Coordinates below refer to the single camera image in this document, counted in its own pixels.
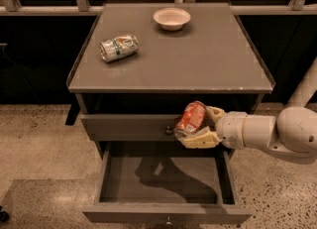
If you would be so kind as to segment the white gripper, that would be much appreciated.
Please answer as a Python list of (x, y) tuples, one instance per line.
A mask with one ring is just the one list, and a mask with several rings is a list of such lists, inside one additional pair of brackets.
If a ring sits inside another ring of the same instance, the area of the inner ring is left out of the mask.
[(213, 106), (206, 107), (206, 115), (216, 127), (216, 132), (209, 127), (199, 130), (193, 135), (181, 138), (181, 144), (188, 149), (209, 149), (215, 148), (222, 143), (229, 149), (242, 149), (243, 125), (247, 117), (245, 112), (228, 112)]

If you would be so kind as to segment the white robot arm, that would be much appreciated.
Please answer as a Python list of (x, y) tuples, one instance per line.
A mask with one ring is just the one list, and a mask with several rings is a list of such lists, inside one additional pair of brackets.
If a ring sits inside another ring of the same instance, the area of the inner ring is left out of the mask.
[(219, 144), (228, 149), (256, 149), (297, 164), (317, 160), (317, 112), (306, 104), (317, 88), (317, 58), (313, 61), (286, 107), (274, 116), (226, 112), (200, 101), (189, 103), (173, 133), (188, 149)]

